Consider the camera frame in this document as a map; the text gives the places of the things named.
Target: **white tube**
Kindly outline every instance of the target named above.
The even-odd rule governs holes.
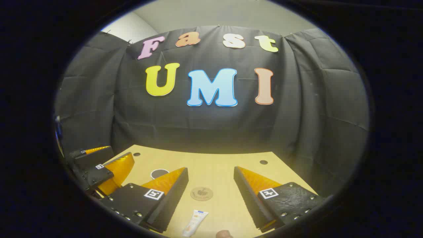
[[[182,231],[182,236],[184,237],[190,237],[194,234],[194,232],[197,230],[200,223],[204,220],[208,212],[202,212],[198,210],[194,210],[194,214],[192,215],[192,218],[188,225],[185,227],[185,229]]]

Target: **round coaster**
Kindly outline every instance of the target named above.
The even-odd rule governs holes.
[[[152,179],[157,179],[158,177],[168,173],[169,171],[167,171],[166,169],[155,169],[151,172],[150,176]]]
[[[197,187],[190,194],[197,201],[207,201],[213,197],[213,191],[206,187]]]

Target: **blue letter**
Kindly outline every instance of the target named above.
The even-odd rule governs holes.
[[[238,101],[233,96],[233,78],[236,75],[234,69],[221,69],[213,82],[207,77],[204,70],[194,70],[188,73],[191,78],[191,98],[187,101],[188,106],[200,106],[200,92],[207,105],[210,105],[219,90],[216,105],[221,107],[234,107]]]

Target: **wooden table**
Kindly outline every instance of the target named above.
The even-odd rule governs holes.
[[[172,172],[181,167],[188,168],[187,188],[176,207],[167,231],[162,233],[170,238],[182,238],[182,230],[190,221],[194,209],[206,211],[209,214],[191,236],[192,238],[215,238],[220,230],[229,230],[234,238],[252,238],[263,234],[255,227],[233,179],[235,166],[261,174],[280,184],[295,182],[316,193],[272,152],[199,154],[133,145],[114,158],[127,152],[132,154],[138,152],[141,155],[134,156],[134,167],[122,186],[128,183],[142,185],[151,181],[150,173],[155,169],[166,169]],[[261,164],[261,160],[266,160],[268,164]],[[210,188],[213,191],[213,197],[208,201],[194,200],[190,196],[190,191],[195,187]]]

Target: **cork coaster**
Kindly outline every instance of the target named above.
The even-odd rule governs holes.
[[[213,191],[206,187],[196,187],[190,194],[197,201],[207,201],[213,197]]]

